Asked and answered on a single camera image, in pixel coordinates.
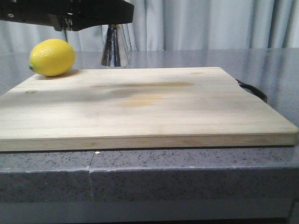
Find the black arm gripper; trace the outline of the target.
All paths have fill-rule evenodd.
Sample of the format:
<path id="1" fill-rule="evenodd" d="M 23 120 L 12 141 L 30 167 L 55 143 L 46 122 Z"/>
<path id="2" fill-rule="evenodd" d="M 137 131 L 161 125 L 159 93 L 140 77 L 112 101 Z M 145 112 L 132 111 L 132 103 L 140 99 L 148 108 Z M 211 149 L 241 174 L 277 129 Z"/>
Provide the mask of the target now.
<path id="1" fill-rule="evenodd" d="M 2 0 L 2 21 L 66 29 L 65 18 L 72 12 L 71 0 Z M 71 29 L 80 31 L 100 25 L 126 24 L 133 21 L 134 5 L 124 0 L 80 0 L 72 13 Z"/>

